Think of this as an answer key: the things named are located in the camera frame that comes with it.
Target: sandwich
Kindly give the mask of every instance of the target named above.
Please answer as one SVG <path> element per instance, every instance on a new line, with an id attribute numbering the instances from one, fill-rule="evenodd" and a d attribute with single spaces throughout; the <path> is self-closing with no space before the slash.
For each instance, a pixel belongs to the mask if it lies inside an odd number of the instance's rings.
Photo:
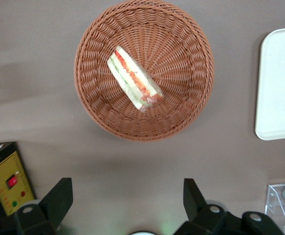
<path id="1" fill-rule="evenodd" d="M 163 92 L 150 75 L 120 46 L 108 59 L 108 67 L 133 105 L 144 112 L 163 99 Z"/>

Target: metal bolt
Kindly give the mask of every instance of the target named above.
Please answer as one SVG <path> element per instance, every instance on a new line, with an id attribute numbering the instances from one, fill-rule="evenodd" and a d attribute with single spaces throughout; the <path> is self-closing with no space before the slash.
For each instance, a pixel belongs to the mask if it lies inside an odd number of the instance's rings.
<path id="1" fill-rule="evenodd" d="M 26 207 L 24 210 L 23 210 L 23 213 L 29 213 L 31 212 L 33 209 L 32 207 Z"/>
<path id="2" fill-rule="evenodd" d="M 262 218 L 258 214 L 252 213 L 252 214 L 250 214 L 250 218 L 253 219 L 256 222 L 261 222 L 262 221 Z"/>
<path id="3" fill-rule="evenodd" d="M 219 212 L 220 212 L 220 209 L 219 209 L 218 207 L 216 207 L 216 206 L 211 206 L 211 207 L 210 207 L 210 210 L 211 210 L 211 212 L 213 212 L 213 213 L 219 213 Z"/>

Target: brown woven basket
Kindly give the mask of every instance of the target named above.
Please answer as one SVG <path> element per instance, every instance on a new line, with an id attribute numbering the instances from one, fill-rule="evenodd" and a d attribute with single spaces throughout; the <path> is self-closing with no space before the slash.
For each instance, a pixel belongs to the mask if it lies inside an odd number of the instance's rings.
<path id="1" fill-rule="evenodd" d="M 119 87 L 107 60 L 120 45 L 162 89 L 165 100 L 137 110 Z M 128 140 L 155 141 L 187 127 L 212 89 L 214 63 L 202 29 L 183 10 L 159 0 L 110 7 L 86 30 L 75 59 L 75 85 L 89 115 Z"/>

